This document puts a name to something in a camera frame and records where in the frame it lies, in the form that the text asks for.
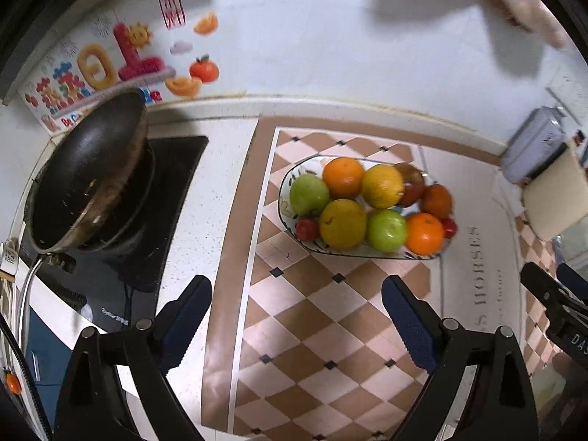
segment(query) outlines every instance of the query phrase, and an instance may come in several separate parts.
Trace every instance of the plate of fruit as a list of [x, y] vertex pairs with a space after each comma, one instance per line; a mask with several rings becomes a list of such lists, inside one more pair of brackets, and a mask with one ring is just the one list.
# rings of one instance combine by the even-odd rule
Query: plate of fruit
[[312, 156], [284, 176], [279, 217], [308, 250], [370, 259], [436, 259], [458, 227], [453, 197], [408, 163]]

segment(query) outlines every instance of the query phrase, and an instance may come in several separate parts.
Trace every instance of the blue cabinet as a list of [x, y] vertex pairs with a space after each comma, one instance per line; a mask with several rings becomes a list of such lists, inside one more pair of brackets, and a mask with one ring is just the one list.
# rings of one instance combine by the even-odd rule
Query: blue cabinet
[[31, 310], [26, 361], [51, 425], [54, 424], [57, 399], [71, 354], [71, 350]]

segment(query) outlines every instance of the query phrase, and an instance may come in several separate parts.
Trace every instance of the diamond pattern mat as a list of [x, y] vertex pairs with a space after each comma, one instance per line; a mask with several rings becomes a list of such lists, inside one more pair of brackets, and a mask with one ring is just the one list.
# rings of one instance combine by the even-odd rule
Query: diamond pattern mat
[[[519, 233], [519, 246], [526, 262], [534, 262], [552, 277], [556, 277], [556, 262], [553, 243], [543, 242], [534, 234], [528, 224], [527, 216], [522, 213], [514, 223]], [[539, 373], [556, 355], [561, 352], [545, 336], [549, 320], [545, 308], [539, 300], [525, 289], [527, 318], [525, 324], [525, 341], [523, 349], [524, 362], [530, 376]]]
[[381, 303], [382, 281], [431, 292], [417, 260], [309, 253], [277, 214], [286, 172], [314, 154], [411, 162], [416, 145], [344, 133], [281, 129], [259, 225], [243, 331], [234, 434], [271, 441], [389, 439], [427, 379]]

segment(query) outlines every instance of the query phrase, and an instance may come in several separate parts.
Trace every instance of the white cup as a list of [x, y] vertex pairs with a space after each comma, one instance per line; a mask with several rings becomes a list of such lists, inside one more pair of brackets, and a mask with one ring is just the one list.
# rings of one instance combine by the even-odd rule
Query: white cup
[[18, 253], [10, 248], [7, 243], [0, 243], [0, 270], [9, 275], [16, 275], [18, 268]]

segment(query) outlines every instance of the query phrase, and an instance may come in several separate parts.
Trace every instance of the black frying pan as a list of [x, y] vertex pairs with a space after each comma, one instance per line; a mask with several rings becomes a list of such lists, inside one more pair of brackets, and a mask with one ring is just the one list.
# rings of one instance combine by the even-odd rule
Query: black frying pan
[[147, 139], [143, 92], [131, 89], [94, 107], [55, 149], [29, 193], [26, 229], [39, 256], [22, 290], [17, 341], [26, 353], [31, 283], [52, 255], [88, 241], [106, 222]]

